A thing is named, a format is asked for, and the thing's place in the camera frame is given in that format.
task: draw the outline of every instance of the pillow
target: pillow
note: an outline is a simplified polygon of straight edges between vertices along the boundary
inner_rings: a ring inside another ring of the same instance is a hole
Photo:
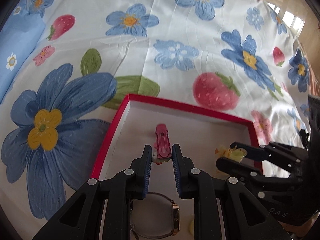
[[[0,32],[0,102],[44,28],[40,14],[29,14],[21,0]]]

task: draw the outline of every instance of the red box edge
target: red box edge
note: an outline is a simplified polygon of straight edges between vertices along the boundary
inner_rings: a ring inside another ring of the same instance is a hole
[[[153,104],[153,105],[157,105],[157,106],[164,106],[167,108],[173,108],[173,109],[177,109],[177,110],[181,110],[181,111],[185,111],[185,112],[189,112],[189,113],[194,113],[194,114],[206,115],[206,116],[222,119],[225,121],[235,122],[235,123],[245,125],[248,127],[251,145],[254,147],[259,147],[259,142],[258,142],[258,138],[257,138],[256,132],[255,132],[253,123],[249,120],[246,120],[246,119],[243,119],[240,117],[236,117],[233,115],[225,114],[222,112],[217,112],[214,110],[202,108],[199,106],[192,106],[189,104],[185,104],[185,103],[181,103],[181,102],[177,102],[177,101],[172,101],[169,99],[155,98],[155,97],[142,96],[142,95],[136,95],[136,94],[128,94],[124,97],[124,100],[122,101],[121,105],[119,106],[118,111],[116,112],[116,115],[114,116],[114,118],[109,126],[109,129],[103,139],[100,150],[99,150],[98,155],[96,157],[96,161],[93,165],[92,173],[90,176],[91,178],[99,179],[99,176],[100,176],[100,173],[102,170],[102,166],[103,166],[104,160],[107,156],[107,152],[110,147],[112,138],[116,132],[116,128],[118,127],[118,124],[119,124],[120,119],[124,113],[124,110],[130,101],[138,101],[138,102]],[[263,172],[261,163],[255,161],[254,166],[256,168],[258,168],[261,172]]]

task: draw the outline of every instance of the pink flower print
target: pink flower print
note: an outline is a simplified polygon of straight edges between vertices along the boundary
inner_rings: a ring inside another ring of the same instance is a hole
[[[36,66],[40,66],[45,60],[56,51],[51,45],[44,47],[41,52],[33,59],[36,62]]]
[[[262,114],[255,110],[251,112],[251,115],[254,118],[253,125],[258,138],[263,139],[266,145],[269,144],[271,141],[271,133],[273,131],[270,120],[263,118]]]
[[[287,87],[286,87],[286,85],[285,85],[284,83],[282,83],[282,89],[283,89],[284,91],[286,91],[287,93],[289,93],[289,92],[288,92],[288,89],[287,89]]]

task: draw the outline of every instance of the floral bedsheet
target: floral bedsheet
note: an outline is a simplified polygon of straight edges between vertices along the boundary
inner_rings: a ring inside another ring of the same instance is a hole
[[[252,120],[260,144],[301,146],[309,67],[266,2],[27,0],[15,14],[21,6],[46,23],[0,105],[0,204],[24,239],[89,177],[128,93],[224,111]]]

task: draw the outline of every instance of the window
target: window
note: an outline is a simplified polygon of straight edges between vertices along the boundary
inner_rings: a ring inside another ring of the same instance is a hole
[[[276,14],[279,14],[279,12],[280,12],[280,7],[275,6],[275,5],[272,4],[272,3],[268,3],[268,5],[272,8],[272,10],[274,10],[274,11],[276,12]]]
[[[293,20],[294,20],[294,15],[288,11],[286,11],[284,13],[284,16],[282,18],[282,20],[284,21],[284,23],[288,26],[291,27]]]
[[[268,5],[274,10],[275,9],[275,5],[274,4],[271,4],[271,3],[268,3]]]
[[[284,10],[282,10],[280,7],[272,3],[268,3],[268,5],[276,12],[276,14],[279,15],[279,17],[282,17],[283,22],[290,28],[290,30],[297,37],[299,37],[305,22],[298,16],[295,16],[294,14],[290,13],[289,11],[284,12]]]

